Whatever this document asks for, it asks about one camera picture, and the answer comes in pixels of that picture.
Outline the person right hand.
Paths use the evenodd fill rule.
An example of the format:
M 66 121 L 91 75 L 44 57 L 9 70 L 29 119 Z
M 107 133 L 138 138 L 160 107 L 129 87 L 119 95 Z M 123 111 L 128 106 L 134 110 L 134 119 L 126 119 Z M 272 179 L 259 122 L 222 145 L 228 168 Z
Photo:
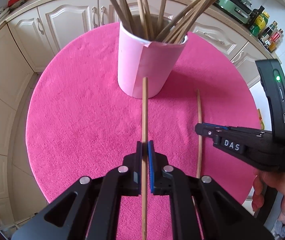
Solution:
M 283 194 L 283 200 L 281 202 L 281 212 L 278 217 L 278 220 L 285 224 L 285 173 L 255 170 L 254 174 L 254 194 L 252 198 L 253 211 L 257 211 L 264 204 L 264 196 L 262 195 L 264 185 L 275 188 L 277 191 Z

